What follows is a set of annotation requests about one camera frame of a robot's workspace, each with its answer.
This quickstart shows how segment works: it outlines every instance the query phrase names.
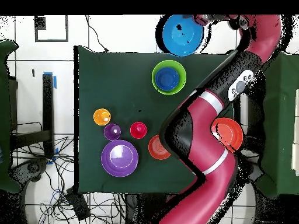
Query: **green cloth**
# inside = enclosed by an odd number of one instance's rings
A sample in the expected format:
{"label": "green cloth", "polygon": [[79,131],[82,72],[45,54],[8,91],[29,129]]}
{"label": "green cloth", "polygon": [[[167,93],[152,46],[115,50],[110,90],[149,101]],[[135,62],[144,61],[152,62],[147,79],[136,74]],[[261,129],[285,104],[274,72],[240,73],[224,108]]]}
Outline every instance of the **green cloth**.
{"label": "green cloth", "polygon": [[299,194],[299,177],[291,169],[295,94],[299,89],[299,56],[280,53],[265,72],[263,102],[266,134],[261,167],[266,173],[255,184],[270,198]]}
{"label": "green cloth", "polygon": [[11,167],[11,104],[9,101],[8,71],[6,60],[10,53],[17,49],[17,45],[9,40],[0,42],[0,147],[3,162],[0,164],[0,189],[17,193],[20,185],[8,175]]}
{"label": "green cloth", "polygon": [[[79,191],[178,193],[189,186],[195,175],[173,156],[154,159],[148,143],[159,133],[168,114],[228,56],[193,54],[179,58],[168,54],[96,53],[83,47],[78,50]],[[175,95],[162,95],[152,85],[152,70],[163,60],[178,61],[186,70],[186,85]],[[93,113],[101,108],[110,111],[110,123],[120,126],[120,139],[131,142],[138,151],[138,166],[127,177],[113,177],[102,167],[100,155],[109,141],[103,135],[104,127],[93,121]],[[232,110],[226,116],[232,117]],[[130,135],[130,126],[136,121],[148,128],[143,139]]]}

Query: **orange cup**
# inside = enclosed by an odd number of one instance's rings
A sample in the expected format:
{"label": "orange cup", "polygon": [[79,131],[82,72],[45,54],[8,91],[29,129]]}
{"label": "orange cup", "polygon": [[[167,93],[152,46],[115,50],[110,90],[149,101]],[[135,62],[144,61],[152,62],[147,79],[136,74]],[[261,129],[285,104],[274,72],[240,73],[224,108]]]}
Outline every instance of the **orange cup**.
{"label": "orange cup", "polygon": [[93,120],[97,125],[106,125],[111,119],[111,114],[106,109],[97,109],[93,114]]}

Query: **small purple bowl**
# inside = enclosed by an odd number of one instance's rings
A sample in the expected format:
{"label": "small purple bowl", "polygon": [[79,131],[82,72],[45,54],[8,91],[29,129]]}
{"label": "small purple bowl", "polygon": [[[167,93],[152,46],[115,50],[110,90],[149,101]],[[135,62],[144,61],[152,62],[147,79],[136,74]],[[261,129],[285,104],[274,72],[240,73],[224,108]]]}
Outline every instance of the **small purple bowl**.
{"label": "small purple bowl", "polygon": [[109,124],[104,129],[104,136],[110,141],[119,139],[121,134],[120,127],[116,124]]}

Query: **red cup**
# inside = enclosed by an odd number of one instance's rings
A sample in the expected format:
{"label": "red cup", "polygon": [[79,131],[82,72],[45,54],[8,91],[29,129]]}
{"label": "red cup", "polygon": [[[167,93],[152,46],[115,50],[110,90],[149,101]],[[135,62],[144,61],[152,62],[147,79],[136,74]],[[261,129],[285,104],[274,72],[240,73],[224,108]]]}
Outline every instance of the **red cup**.
{"label": "red cup", "polygon": [[141,139],[147,134],[147,126],[142,122],[135,122],[131,125],[130,133],[133,138]]}

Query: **red robot arm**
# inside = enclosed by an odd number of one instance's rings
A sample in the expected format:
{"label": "red robot arm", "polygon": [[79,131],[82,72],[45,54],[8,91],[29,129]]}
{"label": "red robot arm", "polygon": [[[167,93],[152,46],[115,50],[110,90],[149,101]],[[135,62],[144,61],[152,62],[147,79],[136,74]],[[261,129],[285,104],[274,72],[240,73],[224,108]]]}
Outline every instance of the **red robot arm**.
{"label": "red robot arm", "polygon": [[[235,17],[222,16],[222,20]],[[159,138],[163,146],[197,175],[201,171],[206,180],[200,187],[192,185],[184,191],[183,199],[159,224],[206,224],[235,180],[237,160],[211,133],[211,124],[271,57],[281,37],[279,15],[241,18],[243,24],[251,27],[248,48],[227,58],[225,66],[212,72],[201,83],[204,88],[197,87],[161,128]],[[195,21],[206,25],[207,15],[197,15]]]}

